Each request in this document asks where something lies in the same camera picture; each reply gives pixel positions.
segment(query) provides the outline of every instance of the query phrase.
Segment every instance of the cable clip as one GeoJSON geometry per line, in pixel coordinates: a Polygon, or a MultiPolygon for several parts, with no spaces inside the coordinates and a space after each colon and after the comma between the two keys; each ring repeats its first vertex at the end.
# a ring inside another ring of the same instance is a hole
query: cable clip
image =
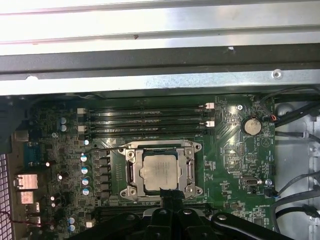
{"type": "Polygon", "coordinates": [[[309,131],[304,131],[303,132],[303,137],[302,138],[304,138],[304,139],[308,139],[310,137],[310,133],[309,133],[309,131]]]}

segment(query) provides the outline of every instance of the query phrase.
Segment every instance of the electrolytic capacitor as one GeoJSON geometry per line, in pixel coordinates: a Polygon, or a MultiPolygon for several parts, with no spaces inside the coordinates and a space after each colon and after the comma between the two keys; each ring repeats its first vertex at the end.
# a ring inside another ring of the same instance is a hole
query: electrolytic capacitor
{"type": "Polygon", "coordinates": [[[61,117],[60,118],[60,123],[61,124],[66,124],[67,123],[67,119],[65,117],[61,117]]]}
{"type": "Polygon", "coordinates": [[[51,203],[51,207],[55,208],[56,206],[58,206],[61,203],[61,199],[57,198],[53,201],[53,203],[51,203]]]}
{"type": "Polygon", "coordinates": [[[58,199],[60,196],[61,196],[60,192],[57,192],[57,193],[53,194],[53,195],[50,197],[50,200],[51,200],[51,201],[54,201],[54,200],[58,199]]]}
{"type": "Polygon", "coordinates": [[[78,217],[75,214],[72,214],[69,218],[68,218],[68,223],[69,224],[75,224],[75,222],[77,221],[78,217]]]}
{"type": "Polygon", "coordinates": [[[76,230],[76,226],[72,224],[72,225],[68,226],[68,230],[70,232],[74,232],[76,230]]]}
{"type": "Polygon", "coordinates": [[[91,181],[91,177],[86,176],[84,179],[82,179],[82,184],[87,186],[91,181]]]}
{"type": "Polygon", "coordinates": [[[63,125],[61,125],[61,126],[60,126],[60,131],[61,131],[61,132],[65,132],[65,131],[67,131],[67,126],[66,126],[66,125],[64,125],[64,124],[63,124],[63,125]]]}
{"type": "Polygon", "coordinates": [[[91,190],[92,188],[90,186],[87,186],[82,190],[82,194],[88,196],[91,193],[91,190]]]}
{"type": "Polygon", "coordinates": [[[82,174],[87,174],[89,172],[90,167],[89,166],[83,166],[81,168],[81,173],[82,174]]]}
{"type": "Polygon", "coordinates": [[[80,157],[80,160],[81,162],[86,162],[88,160],[87,156],[84,155],[83,153],[81,154],[81,157],[80,157]]]}

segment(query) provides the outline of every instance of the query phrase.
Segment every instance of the capacitor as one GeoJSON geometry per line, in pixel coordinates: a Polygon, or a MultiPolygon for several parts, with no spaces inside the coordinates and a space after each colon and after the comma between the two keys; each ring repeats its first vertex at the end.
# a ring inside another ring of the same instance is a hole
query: capacitor
{"type": "Polygon", "coordinates": [[[90,181],[91,181],[91,177],[87,176],[84,179],[82,179],[82,184],[87,186],[90,181]]]}
{"type": "Polygon", "coordinates": [[[53,201],[53,203],[51,203],[51,207],[55,208],[56,206],[58,206],[61,203],[61,199],[57,198],[53,201]]]}
{"type": "Polygon", "coordinates": [[[67,119],[65,117],[61,117],[60,118],[60,123],[61,124],[66,124],[67,123],[67,119]]]}
{"type": "Polygon", "coordinates": [[[82,174],[87,174],[89,172],[89,166],[83,166],[81,168],[81,173],[82,174]]]}
{"type": "Polygon", "coordinates": [[[63,125],[61,125],[61,126],[60,126],[60,131],[61,131],[61,132],[65,132],[65,131],[67,131],[67,126],[66,126],[66,125],[64,125],[64,124],[63,124],[63,125]]]}
{"type": "Polygon", "coordinates": [[[68,230],[70,232],[74,232],[76,230],[76,226],[72,224],[72,225],[68,226],[68,230]]]}
{"type": "Polygon", "coordinates": [[[68,223],[69,224],[74,224],[76,222],[76,220],[73,217],[69,217],[68,218],[68,223]]]}
{"type": "Polygon", "coordinates": [[[247,135],[255,136],[261,132],[262,123],[257,117],[250,116],[242,122],[241,130],[247,135]]]}
{"type": "Polygon", "coordinates": [[[88,158],[87,158],[86,155],[82,155],[82,156],[80,157],[80,160],[81,160],[81,162],[86,162],[86,161],[88,160],[88,158]]]}
{"type": "Polygon", "coordinates": [[[60,196],[61,196],[60,192],[57,192],[57,193],[53,194],[53,195],[50,197],[50,200],[51,200],[51,201],[54,201],[54,200],[58,199],[60,196]]]}
{"type": "Polygon", "coordinates": [[[90,186],[87,186],[86,188],[84,188],[84,189],[82,190],[82,193],[83,193],[83,195],[85,195],[85,196],[88,196],[90,192],[91,192],[91,187],[90,187],[90,186]]]}

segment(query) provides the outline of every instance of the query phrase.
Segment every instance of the black plastic component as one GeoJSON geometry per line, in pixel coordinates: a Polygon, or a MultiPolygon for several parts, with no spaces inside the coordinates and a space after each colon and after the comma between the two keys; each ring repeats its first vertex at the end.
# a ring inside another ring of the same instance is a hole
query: black plastic component
{"type": "Polygon", "coordinates": [[[277,198],[278,197],[278,192],[274,188],[265,188],[263,190],[263,193],[268,198],[277,198]]]}
{"type": "Polygon", "coordinates": [[[252,240],[292,240],[291,238],[254,224],[230,213],[217,213],[211,219],[212,227],[234,238],[252,240]]]}

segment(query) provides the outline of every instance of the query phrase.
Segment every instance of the screw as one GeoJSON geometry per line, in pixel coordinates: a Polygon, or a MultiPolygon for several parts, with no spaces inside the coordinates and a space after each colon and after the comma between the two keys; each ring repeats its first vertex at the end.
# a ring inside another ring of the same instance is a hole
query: screw
{"type": "Polygon", "coordinates": [[[218,219],[221,221],[227,220],[227,217],[225,215],[219,215],[218,219]]]}
{"type": "Polygon", "coordinates": [[[244,109],[244,106],[242,106],[242,105],[237,105],[236,107],[235,107],[238,111],[241,111],[242,109],[244,109]]]}
{"type": "Polygon", "coordinates": [[[271,186],[272,185],[272,180],[271,179],[266,179],[265,180],[265,185],[271,186]]]}
{"type": "Polygon", "coordinates": [[[134,151],[129,151],[128,154],[127,154],[127,156],[128,156],[129,158],[133,158],[133,157],[135,156],[135,152],[134,152],[134,151]]]}
{"type": "Polygon", "coordinates": [[[56,139],[58,137],[58,134],[56,132],[51,133],[51,137],[53,137],[54,139],[56,139]]]}
{"type": "Polygon", "coordinates": [[[283,77],[282,71],[280,69],[276,69],[271,74],[272,78],[275,80],[280,80],[283,77]]]}
{"type": "Polygon", "coordinates": [[[192,214],[192,211],[190,209],[185,209],[185,210],[183,210],[183,213],[185,215],[190,215],[190,214],[192,214]]]}

